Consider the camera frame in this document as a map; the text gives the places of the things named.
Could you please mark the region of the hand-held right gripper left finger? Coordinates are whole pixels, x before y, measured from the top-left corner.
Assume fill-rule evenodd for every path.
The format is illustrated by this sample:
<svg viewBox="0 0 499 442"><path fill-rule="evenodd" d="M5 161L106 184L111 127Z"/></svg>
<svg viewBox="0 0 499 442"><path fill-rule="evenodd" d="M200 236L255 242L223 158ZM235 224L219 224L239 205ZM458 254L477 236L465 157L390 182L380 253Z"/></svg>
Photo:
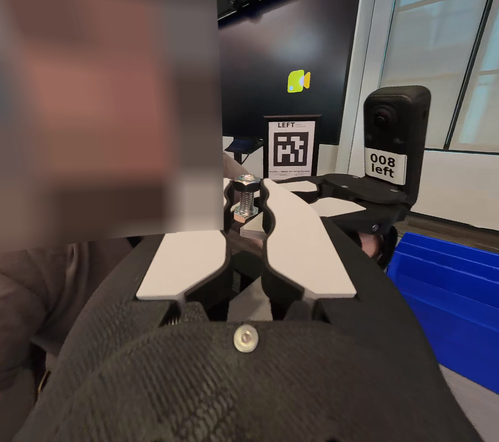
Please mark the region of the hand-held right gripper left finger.
<svg viewBox="0 0 499 442"><path fill-rule="evenodd" d="M233 287L227 232L165 234L136 292L141 301L223 301Z"/></svg>

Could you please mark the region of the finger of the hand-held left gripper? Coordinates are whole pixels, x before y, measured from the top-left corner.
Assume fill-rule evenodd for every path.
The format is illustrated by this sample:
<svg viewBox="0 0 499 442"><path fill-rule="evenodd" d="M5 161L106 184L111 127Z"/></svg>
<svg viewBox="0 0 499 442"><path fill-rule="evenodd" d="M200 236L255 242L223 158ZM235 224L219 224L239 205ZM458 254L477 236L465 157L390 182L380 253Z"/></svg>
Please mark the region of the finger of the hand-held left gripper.
<svg viewBox="0 0 499 442"><path fill-rule="evenodd" d="M365 207L357 203L331 197L318 199L314 203L310 203L309 206L320 217L340 216L365 210ZM240 236L251 240L265 240L266 233L263 228L263 213L259 213L252 220L240 227Z"/></svg>
<svg viewBox="0 0 499 442"><path fill-rule="evenodd" d="M319 185L313 181L269 180L269 202L316 202L319 199Z"/></svg>

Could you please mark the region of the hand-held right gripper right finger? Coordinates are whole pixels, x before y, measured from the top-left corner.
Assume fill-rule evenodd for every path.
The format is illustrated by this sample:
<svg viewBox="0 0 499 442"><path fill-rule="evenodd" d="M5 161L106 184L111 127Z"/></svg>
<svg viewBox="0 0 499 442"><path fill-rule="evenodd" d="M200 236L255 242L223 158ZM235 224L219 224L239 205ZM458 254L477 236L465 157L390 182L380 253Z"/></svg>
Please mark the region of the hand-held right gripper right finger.
<svg viewBox="0 0 499 442"><path fill-rule="evenodd" d="M315 209L265 178L261 206L267 232L267 274L261 283L271 300L353 298L357 291Z"/></svg>

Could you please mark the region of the thick silver hex bolt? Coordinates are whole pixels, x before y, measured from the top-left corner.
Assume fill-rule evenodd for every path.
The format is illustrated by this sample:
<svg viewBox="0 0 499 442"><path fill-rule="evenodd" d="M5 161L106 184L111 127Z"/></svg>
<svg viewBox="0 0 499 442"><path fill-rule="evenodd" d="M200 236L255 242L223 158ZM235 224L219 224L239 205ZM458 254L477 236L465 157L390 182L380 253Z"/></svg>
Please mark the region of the thick silver hex bolt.
<svg viewBox="0 0 499 442"><path fill-rule="evenodd" d="M244 174L234 179L234 191L240 195L242 208L254 206L254 196L260 189L260 178L252 174Z"/></svg>

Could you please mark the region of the blue plastic bin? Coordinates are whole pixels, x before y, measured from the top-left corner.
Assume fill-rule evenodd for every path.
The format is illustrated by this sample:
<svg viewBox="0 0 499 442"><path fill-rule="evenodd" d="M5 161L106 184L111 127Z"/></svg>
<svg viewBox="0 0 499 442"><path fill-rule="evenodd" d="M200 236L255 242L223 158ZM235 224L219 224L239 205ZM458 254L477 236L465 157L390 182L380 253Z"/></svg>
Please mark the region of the blue plastic bin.
<svg viewBox="0 0 499 442"><path fill-rule="evenodd" d="M498 394L498 254L408 232L387 275L438 363Z"/></svg>

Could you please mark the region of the person's left hand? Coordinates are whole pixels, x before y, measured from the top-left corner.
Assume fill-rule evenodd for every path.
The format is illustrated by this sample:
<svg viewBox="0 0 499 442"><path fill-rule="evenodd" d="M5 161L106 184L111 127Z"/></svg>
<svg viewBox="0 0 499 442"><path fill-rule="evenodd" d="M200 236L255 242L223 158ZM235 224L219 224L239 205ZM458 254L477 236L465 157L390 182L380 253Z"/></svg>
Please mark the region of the person's left hand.
<svg viewBox="0 0 499 442"><path fill-rule="evenodd" d="M358 233L362 250L383 269L389 265L392 257L392 241L390 235Z"/></svg>

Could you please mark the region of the black framed tag sign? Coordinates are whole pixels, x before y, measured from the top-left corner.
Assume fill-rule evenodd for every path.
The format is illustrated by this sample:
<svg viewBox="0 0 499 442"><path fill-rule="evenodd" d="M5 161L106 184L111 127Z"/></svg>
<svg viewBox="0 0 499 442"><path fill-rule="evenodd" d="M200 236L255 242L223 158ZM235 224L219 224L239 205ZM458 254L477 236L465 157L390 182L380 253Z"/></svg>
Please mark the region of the black framed tag sign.
<svg viewBox="0 0 499 442"><path fill-rule="evenodd" d="M263 177L283 181L316 176L321 114L265 116Z"/></svg>

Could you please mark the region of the large glass window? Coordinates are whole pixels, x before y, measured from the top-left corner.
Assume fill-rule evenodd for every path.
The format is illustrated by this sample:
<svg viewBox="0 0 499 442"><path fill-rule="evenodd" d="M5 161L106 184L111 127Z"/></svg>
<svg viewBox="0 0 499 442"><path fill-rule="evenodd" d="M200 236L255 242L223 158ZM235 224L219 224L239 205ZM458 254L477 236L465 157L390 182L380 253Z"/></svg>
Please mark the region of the large glass window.
<svg viewBox="0 0 499 442"><path fill-rule="evenodd" d="M432 95L427 149L443 149L486 0L396 0L380 86Z"/></svg>

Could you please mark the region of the large black wall screen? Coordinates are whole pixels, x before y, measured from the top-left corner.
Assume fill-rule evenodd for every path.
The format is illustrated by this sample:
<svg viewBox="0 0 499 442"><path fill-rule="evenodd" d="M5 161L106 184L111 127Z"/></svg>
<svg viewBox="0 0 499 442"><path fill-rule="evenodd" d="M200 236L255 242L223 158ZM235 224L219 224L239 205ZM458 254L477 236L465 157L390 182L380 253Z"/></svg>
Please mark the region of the large black wall screen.
<svg viewBox="0 0 499 442"><path fill-rule="evenodd" d="M359 0L261 0L219 21L222 136L263 139L265 116L321 115L339 145Z"/></svg>

